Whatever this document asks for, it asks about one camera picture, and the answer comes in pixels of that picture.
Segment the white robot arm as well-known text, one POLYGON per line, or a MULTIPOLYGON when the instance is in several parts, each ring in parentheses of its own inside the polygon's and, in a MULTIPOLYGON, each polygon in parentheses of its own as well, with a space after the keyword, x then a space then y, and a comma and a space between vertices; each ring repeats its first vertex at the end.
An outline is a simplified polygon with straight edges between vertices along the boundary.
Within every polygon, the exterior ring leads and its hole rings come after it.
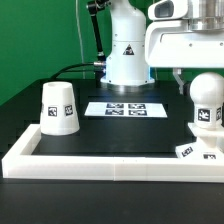
POLYGON ((152 68, 224 68, 224 0, 159 0, 143 14, 112 0, 112 51, 101 84, 120 92, 150 86, 152 68))

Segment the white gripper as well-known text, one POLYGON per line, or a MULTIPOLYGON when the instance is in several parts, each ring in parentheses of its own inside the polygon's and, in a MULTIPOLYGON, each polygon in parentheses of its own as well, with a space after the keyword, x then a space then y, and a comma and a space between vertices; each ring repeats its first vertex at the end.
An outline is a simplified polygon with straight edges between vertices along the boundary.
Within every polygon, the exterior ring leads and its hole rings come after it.
POLYGON ((181 68, 224 68, 224 30, 191 31, 186 20, 151 23, 146 30, 145 60, 150 67, 174 68, 181 95, 190 82, 181 68))

